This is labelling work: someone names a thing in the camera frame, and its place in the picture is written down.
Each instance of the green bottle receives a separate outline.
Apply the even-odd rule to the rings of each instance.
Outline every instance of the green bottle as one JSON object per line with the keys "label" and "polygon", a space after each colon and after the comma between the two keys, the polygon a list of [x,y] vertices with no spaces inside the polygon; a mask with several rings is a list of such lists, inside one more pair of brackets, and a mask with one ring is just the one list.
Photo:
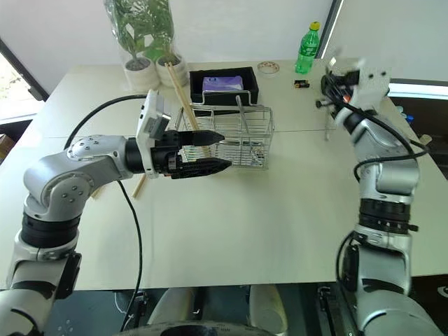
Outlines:
{"label": "green bottle", "polygon": [[309,26],[309,31],[303,36],[300,43],[299,57],[295,63],[295,72],[298,74],[308,74],[313,66],[314,57],[319,47],[319,30],[321,24],[319,22],[312,22]]}

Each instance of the wire basket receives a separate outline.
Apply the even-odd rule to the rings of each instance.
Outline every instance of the wire basket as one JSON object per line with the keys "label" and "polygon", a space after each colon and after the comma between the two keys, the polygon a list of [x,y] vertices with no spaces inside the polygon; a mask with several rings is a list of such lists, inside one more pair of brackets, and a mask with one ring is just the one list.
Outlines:
{"label": "wire basket", "polygon": [[[213,130],[225,140],[208,147],[184,146],[184,160],[211,156],[229,160],[236,167],[267,169],[274,134],[272,110],[263,105],[242,106],[241,100],[239,103],[238,106],[191,104],[199,129]],[[179,113],[176,128],[192,129],[183,112]]]}

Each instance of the bottle label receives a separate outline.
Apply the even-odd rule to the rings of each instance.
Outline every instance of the bottle label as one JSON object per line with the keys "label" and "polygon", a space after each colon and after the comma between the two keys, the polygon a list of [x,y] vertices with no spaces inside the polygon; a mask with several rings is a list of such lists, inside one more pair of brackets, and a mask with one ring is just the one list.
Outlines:
{"label": "bottle label", "polygon": [[317,46],[310,46],[310,45],[300,46],[300,54],[302,56],[315,56],[316,53],[317,53]]}

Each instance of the yellow bottle cap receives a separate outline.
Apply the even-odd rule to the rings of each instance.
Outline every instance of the yellow bottle cap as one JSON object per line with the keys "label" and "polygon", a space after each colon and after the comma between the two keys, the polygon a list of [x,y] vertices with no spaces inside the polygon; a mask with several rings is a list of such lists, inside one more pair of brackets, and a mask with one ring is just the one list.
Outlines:
{"label": "yellow bottle cap", "polygon": [[311,22],[309,28],[311,30],[319,30],[319,28],[321,27],[321,24],[317,21]]}

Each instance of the chopsticks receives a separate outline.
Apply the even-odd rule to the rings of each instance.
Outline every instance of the chopsticks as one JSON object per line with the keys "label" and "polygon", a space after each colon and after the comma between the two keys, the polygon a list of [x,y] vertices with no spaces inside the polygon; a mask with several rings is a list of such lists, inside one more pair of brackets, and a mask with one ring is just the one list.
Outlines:
{"label": "chopsticks", "polygon": [[140,181],[137,183],[134,191],[132,192],[132,198],[137,198],[137,196],[139,196],[140,189],[141,187],[143,187],[143,184],[145,184],[145,182],[146,182],[146,174],[143,173],[143,176],[140,178]]}
{"label": "chopsticks", "polygon": [[[165,63],[164,64],[169,72],[169,76],[171,77],[171,81],[174,85],[174,90],[176,91],[177,97],[182,104],[183,110],[186,113],[188,120],[190,121],[191,128],[193,131],[199,130],[199,125],[197,124],[195,114],[191,109],[190,103],[188,102],[188,98],[185,96],[185,92],[182,90],[182,86],[179,84],[179,79],[174,72],[173,64]],[[208,146],[203,146],[202,150],[204,151],[204,155],[206,158],[211,157],[210,148]]]}
{"label": "chopsticks", "polygon": [[93,198],[94,200],[97,199],[99,197],[99,194],[101,194],[101,191],[103,190],[103,188],[104,188],[104,185],[102,185],[101,187],[96,189],[94,192],[92,192],[92,194],[90,195],[91,198]]}

